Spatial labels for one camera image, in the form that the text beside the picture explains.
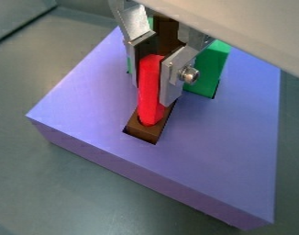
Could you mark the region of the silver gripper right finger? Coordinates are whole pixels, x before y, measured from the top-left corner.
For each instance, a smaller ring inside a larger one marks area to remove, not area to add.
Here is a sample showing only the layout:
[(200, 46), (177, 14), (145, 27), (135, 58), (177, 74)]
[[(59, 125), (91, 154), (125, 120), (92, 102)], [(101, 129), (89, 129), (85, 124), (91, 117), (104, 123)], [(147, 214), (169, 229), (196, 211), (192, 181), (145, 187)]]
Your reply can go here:
[(200, 71), (194, 68), (196, 56), (215, 39), (195, 28), (188, 30), (187, 45), (180, 47), (160, 63), (159, 103), (169, 106), (182, 95), (183, 84), (194, 84)]

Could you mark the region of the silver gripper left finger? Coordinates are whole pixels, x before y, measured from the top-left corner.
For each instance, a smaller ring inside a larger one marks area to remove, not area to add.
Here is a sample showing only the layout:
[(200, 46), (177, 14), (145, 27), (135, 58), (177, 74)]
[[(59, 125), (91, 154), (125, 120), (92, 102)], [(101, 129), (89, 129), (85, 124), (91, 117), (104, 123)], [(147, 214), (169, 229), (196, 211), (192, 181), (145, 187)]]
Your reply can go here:
[(132, 84), (137, 85), (137, 47), (155, 35), (155, 31), (149, 28), (145, 8), (141, 4), (133, 0), (108, 0), (108, 4), (124, 36)]

